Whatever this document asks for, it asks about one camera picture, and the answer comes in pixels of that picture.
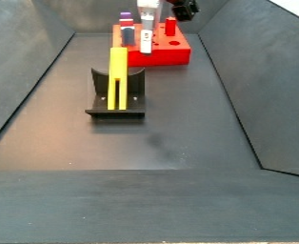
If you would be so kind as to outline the white second gripper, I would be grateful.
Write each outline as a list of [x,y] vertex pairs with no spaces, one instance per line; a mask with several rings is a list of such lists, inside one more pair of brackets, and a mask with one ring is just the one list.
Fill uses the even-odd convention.
[[140,37],[140,52],[150,54],[152,31],[160,21],[162,0],[137,0],[142,28]]

